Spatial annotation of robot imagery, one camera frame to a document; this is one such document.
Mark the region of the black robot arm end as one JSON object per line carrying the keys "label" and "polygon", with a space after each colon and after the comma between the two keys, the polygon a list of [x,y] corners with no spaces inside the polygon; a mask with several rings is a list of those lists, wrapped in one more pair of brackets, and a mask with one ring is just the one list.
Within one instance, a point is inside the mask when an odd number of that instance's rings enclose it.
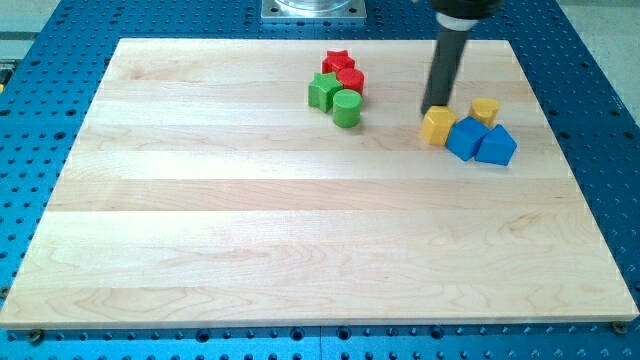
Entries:
{"label": "black robot arm end", "polygon": [[469,31],[479,20],[504,7],[504,0],[430,0],[438,24],[447,30]]}

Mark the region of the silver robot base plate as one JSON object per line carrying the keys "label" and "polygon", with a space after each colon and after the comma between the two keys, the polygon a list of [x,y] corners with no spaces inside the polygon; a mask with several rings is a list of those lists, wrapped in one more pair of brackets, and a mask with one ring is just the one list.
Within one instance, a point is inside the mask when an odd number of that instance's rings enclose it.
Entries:
{"label": "silver robot base plate", "polygon": [[364,0],[261,0],[261,17],[269,20],[364,20],[367,11]]}

